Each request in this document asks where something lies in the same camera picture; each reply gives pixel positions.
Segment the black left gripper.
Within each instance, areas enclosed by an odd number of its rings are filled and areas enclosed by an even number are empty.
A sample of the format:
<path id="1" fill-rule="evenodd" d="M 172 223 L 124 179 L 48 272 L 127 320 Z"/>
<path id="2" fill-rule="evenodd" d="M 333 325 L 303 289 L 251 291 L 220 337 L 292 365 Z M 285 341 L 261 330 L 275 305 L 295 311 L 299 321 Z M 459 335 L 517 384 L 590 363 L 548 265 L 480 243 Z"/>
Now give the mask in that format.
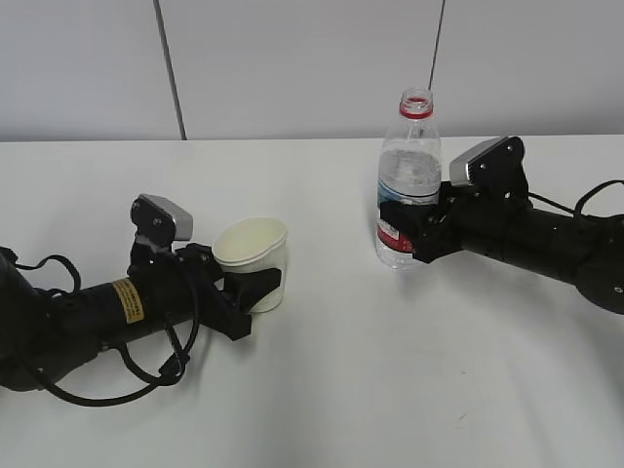
<path id="1" fill-rule="evenodd" d="M 195 317 L 232 340 L 251 334 L 251 312 L 268 312 L 282 301 L 282 270 L 224 272 L 207 246 L 189 244 L 156 252 L 135 242 L 128 276 L 151 324 L 176 325 Z"/>

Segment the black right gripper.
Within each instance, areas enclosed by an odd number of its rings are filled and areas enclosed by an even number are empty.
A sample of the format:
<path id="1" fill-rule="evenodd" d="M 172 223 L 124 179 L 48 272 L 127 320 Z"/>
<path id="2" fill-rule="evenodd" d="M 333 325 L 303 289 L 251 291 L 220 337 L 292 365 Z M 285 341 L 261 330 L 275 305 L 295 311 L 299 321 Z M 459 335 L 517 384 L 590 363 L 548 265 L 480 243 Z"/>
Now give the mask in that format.
<path id="1" fill-rule="evenodd" d="M 526 181 L 500 191 L 445 182 L 437 205 L 385 201 L 379 206 L 380 218 L 411 239 L 412 257 L 424 263 L 460 251 L 501 260 L 512 222 L 530 207 Z"/>

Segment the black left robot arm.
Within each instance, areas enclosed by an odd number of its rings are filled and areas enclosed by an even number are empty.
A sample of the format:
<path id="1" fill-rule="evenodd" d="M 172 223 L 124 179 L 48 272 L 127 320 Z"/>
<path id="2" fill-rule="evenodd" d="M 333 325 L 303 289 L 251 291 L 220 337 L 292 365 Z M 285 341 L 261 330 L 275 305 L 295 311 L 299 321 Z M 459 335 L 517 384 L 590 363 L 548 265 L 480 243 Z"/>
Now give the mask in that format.
<path id="1" fill-rule="evenodd" d="M 89 288 L 66 257 L 52 259 L 70 273 L 72 291 L 33 287 L 17 255 L 1 251 L 1 384 L 10 390 L 40 389 L 32 369 L 58 383 L 104 350 L 173 334 L 184 322 L 231 340 L 246 337 L 252 309 L 282 280 L 277 267 L 225 272 L 199 244 L 167 253 L 134 247 L 127 277 Z"/>

